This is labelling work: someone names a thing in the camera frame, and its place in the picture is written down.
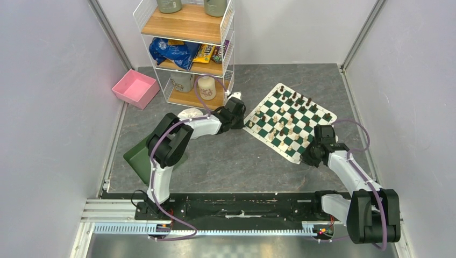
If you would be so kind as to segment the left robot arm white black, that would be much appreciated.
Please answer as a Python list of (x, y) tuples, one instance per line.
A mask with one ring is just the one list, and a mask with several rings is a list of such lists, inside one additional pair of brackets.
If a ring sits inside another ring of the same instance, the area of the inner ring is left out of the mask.
[(224, 106), (208, 114), (190, 108), (179, 115), (168, 113), (154, 131), (127, 151), (123, 158), (148, 185), (145, 200), (135, 205), (136, 219), (163, 219), (169, 206), (169, 185), (174, 166), (184, 156), (190, 140), (206, 135), (222, 134), (244, 127), (246, 107), (241, 94), (231, 94)]

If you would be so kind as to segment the green white chess board mat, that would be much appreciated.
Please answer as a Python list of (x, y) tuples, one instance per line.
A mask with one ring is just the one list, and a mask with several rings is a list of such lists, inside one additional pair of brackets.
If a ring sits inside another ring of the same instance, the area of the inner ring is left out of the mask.
[(279, 83), (244, 119), (244, 130), (291, 163), (299, 164), (300, 155), (314, 138), (314, 127), (332, 124), (337, 116)]

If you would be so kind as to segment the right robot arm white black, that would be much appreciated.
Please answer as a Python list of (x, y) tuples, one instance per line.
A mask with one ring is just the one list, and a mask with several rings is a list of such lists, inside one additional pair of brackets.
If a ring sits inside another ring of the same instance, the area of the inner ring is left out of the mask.
[(316, 125), (314, 136), (301, 154), (309, 166), (320, 164), (333, 171), (344, 184), (350, 197), (335, 191), (316, 192), (317, 201), (310, 205), (311, 215), (323, 220), (332, 215), (347, 228), (354, 244), (373, 244), (384, 250), (401, 239), (400, 199), (393, 189), (372, 180), (356, 162), (352, 150), (336, 141), (332, 125)]

